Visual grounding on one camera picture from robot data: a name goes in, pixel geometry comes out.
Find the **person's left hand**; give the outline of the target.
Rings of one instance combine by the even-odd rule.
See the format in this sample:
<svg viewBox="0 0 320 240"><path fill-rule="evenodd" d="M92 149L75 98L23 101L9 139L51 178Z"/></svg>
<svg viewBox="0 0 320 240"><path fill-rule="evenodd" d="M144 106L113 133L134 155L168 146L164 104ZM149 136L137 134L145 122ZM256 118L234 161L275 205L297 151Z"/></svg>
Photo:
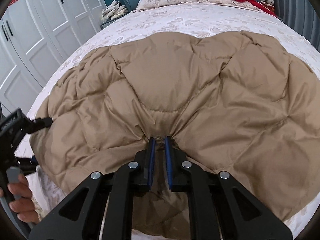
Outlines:
<svg viewBox="0 0 320 240"><path fill-rule="evenodd" d="M35 205L32 201L33 194L29 189L29 183L26 177L19 174L18 182L9 183L7 187L13 195L20 196L20 199L9 203L9 207L17 214L17 218L25 223L39 223L39 215L35 210Z"/></svg>

